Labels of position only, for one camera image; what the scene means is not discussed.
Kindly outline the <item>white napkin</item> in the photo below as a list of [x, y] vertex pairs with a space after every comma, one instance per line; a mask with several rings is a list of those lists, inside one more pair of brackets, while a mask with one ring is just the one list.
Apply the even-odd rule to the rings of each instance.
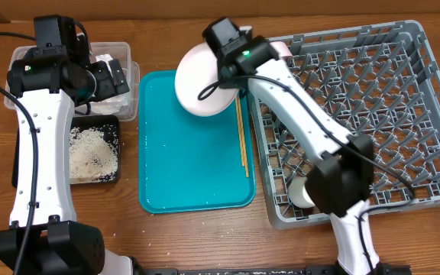
[[120, 120], [134, 113], [134, 68], [127, 55], [104, 53], [95, 55], [92, 72], [97, 88], [90, 99], [93, 115], [115, 115]]

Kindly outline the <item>large white plate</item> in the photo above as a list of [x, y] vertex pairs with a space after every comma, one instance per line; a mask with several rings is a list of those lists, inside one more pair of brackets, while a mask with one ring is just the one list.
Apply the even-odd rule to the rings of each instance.
[[217, 88], [207, 99], [199, 101], [199, 93], [216, 81], [217, 59], [206, 42], [198, 44], [186, 53], [177, 67], [176, 97], [181, 106], [193, 115], [217, 115], [235, 100], [238, 90]]

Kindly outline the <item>pink bowl with rice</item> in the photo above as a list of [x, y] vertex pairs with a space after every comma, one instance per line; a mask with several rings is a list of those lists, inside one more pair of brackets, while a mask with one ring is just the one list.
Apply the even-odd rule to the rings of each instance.
[[288, 48], [288, 46], [282, 42], [282, 41], [273, 41], [270, 43], [270, 45], [277, 51], [279, 54], [279, 57], [283, 60], [288, 60], [289, 58], [292, 58], [293, 55]]

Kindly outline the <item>wooden chopstick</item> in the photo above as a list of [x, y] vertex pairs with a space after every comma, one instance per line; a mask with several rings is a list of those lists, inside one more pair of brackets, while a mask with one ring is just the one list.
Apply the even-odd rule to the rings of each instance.
[[235, 96], [235, 108], [236, 108], [236, 115], [237, 115], [237, 124], [238, 124], [238, 136], [239, 136], [239, 144], [240, 144], [240, 152], [241, 152], [241, 164], [243, 167], [245, 167], [245, 160], [244, 160], [244, 145], [243, 145], [243, 134], [242, 134], [242, 122], [241, 122], [241, 108], [239, 105], [239, 98], [238, 95]]
[[243, 145], [244, 145], [244, 160], [245, 160], [245, 176], [246, 178], [249, 177], [249, 168], [248, 168], [248, 156], [247, 156], [247, 151], [246, 151], [246, 144], [245, 144], [245, 135], [244, 135], [244, 123], [243, 123], [243, 118], [242, 118], [242, 110], [241, 110], [241, 122], [242, 122], [242, 134], [243, 134]]

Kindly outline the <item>white paper cup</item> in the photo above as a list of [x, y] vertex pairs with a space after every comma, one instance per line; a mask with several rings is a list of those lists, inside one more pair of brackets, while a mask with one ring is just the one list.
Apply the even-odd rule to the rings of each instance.
[[306, 190], [306, 177], [298, 176], [292, 180], [288, 187], [288, 196], [294, 206], [308, 209], [315, 206]]

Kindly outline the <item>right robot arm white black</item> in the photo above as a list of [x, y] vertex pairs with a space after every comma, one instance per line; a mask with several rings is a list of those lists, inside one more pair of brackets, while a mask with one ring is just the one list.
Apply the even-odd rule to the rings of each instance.
[[299, 208], [316, 207], [330, 218], [338, 245], [336, 267], [344, 274], [370, 274], [380, 259], [370, 236], [367, 210], [374, 178], [374, 146], [353, 135], [321, 109], [262, 36], [252, 37], [228, 18], [213, 21], [202, 36], [217, 60], [216, 88], [245, 88], [275, 113], [299, 142], [311, 170], [292, 180], [288, 196]]

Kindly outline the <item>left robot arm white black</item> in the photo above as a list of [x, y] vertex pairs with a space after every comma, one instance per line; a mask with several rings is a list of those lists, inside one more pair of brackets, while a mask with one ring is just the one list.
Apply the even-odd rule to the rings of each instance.
[[18, 184], [0, 261], [16, 274], [139, 274], [133, 257], [105, 248], [100, 230], [79, 223], [70, 192], [70, 130], [77, 106], [129, 90], [117, 60], [90, 60], [72, 18], [34, 19], [35, 46], [13, 62], [5, 96], [18, 115]]

